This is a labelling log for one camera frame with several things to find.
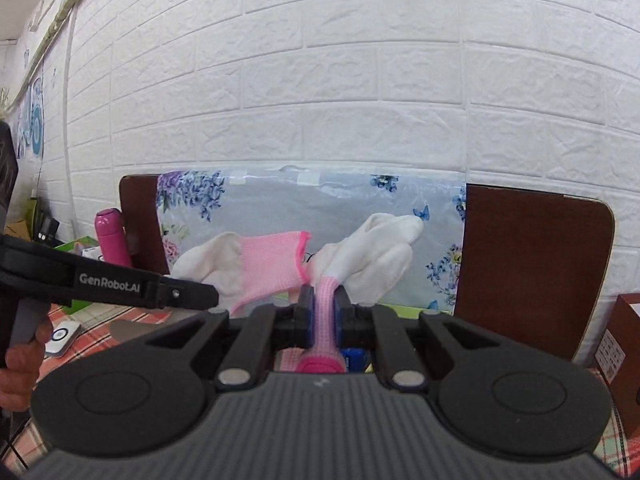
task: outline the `silver screw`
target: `silver screw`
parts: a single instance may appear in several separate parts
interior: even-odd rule
[[[239,386],[251,379],[251,374],[242,368],[227,368],[218,374],[218,380],[226,386]]]
[[[424,375],[415,370],[400,370],[394,374],[393,382],[403,388],[415,388],[424,382]]]

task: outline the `wooden headboard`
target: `wooden headboard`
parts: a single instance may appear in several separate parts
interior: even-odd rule
[[[120,203],[134,265],[166,273],[157,180],[123,177]],[[613,233],[602,202],[469,184],[455,316],[571,359],[598,299]]]

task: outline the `brown cardboard box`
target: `brown cardboard box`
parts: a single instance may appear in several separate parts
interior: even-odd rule
[[[596,361],[609,383],[626,437],[640,435],[640,294],[618,296]]]
[[[20,220],[19,222],[7,225],[4,228],[4,234],[15,236],[16,238],[21,238],[22,240],[27,240],[28,242],[31,240],[31,237],[29,236],[29,230],[27,229],[27,222],[25,222],[24,220]]]

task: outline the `box label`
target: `box label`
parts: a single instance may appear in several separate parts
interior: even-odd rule
[[[604,336],[598,350],[596,351],[596,361],[604,374],[607,383],[611,384],[611,381],[615,378],[618,370],[622,366],[622,361],[625,360],[625,353],[620,345],[611,335],[609,330],[605,330]]]

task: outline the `hand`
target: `hand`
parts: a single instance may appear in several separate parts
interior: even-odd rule
[[[12,412],[23,412],[31,404],[31,392],[40,375],[44,345],[51,339],[53,326],[47,317],[36,330],[34,341],[19,344],[6,351],[6,368],[0,368],[0,406]]]

